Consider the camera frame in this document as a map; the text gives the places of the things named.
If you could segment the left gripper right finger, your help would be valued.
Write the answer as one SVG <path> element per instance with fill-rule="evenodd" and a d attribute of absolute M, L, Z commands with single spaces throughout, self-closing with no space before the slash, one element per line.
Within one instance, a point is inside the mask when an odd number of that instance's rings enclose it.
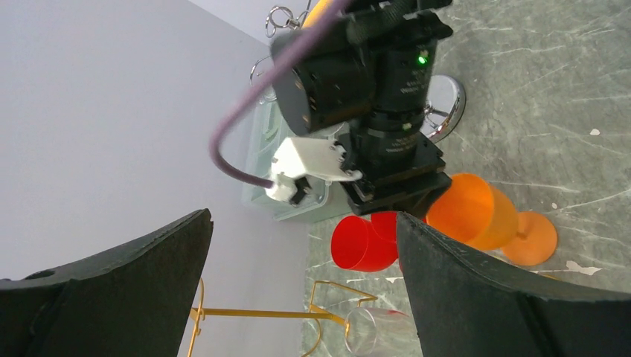
<path fill-rule="evenodd" d="M 554 280 L 407 214 L 397 247 L 425 356 L 628 356 L 630 295 Z"/>

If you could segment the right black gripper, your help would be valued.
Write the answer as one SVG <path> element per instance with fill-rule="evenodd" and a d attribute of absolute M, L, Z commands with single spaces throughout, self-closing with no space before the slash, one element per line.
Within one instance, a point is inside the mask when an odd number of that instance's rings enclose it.
<path fill-rule="evenodd" d="M 352 143 L 352 135 L 341 135 L 336 146 L 345 149 L 343 173 L 362 177 L 342 182 L 352 213 L 366 216 L 384 211 L 425 215 L 429 207 L 450 187 L 444 172 L 443 152 L 424 135 L 417 137 L 412 153 L 387 158 Z"/>

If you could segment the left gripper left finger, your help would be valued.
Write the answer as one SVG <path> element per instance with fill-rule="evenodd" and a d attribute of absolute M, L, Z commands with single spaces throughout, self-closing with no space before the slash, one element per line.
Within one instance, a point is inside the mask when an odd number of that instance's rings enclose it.
<path fill-rule="evenodd" d="M 90 257 L 1 281 L 3 356 L 176 356 L 214 224 L 196 210 Z"/>

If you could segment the silver wire glass rack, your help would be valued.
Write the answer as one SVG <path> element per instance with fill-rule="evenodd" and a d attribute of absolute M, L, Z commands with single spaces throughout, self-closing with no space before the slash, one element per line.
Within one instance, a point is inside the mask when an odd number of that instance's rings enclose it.
<path fill-rule="evenodd" d="M 300 28 L 310 14 L 311 2 L 305 9 L 295 15 L 288 7 L 275 5 L 268 12 L 265 20 L 265 34 L 271 39 L 283 30 Z M 259 135 L 262 142 L 272 144 L 282 140 L 289 132 L 276 104 L 276 96 L 272 89 L 267 89 L 259 99 L 255 109 L 259 129 L 253 129 L 253 135 Z M 435 74 L 432 76 L 427 95 L 425 121 L 421 132 L 437 142 L 458 124 L 466 103 L 462 85 L 453 77 Z"/>

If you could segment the yellow goblet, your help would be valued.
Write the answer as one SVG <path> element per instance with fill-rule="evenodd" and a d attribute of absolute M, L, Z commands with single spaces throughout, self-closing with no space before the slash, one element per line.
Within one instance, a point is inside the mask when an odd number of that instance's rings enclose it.
<path fill-rule="evenodd" d="M 328 9 L 328 7 L 333 3 L 333 0 L 319 0 L 315 6 L 310 10 L 306 19 L 304 20 L 302 27 L 309 28 L 312 27 L 324 14 L 324 12 Z"/>

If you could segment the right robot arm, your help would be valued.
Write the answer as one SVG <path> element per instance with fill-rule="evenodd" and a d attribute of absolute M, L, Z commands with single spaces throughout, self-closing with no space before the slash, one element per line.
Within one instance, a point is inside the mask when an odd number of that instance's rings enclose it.
<path fill-rule="evenodd" d="M 359 216 L 423 217 L 446 192 L 437 142 L 460 121 L 464 87 L 435 74 L 453 33 L 447 1 L 352 1 L 330 31 L 273 84 L 292 130 L 272 157 L 269 197 L 300 203 L 309 178 L 338 182 Z"/>

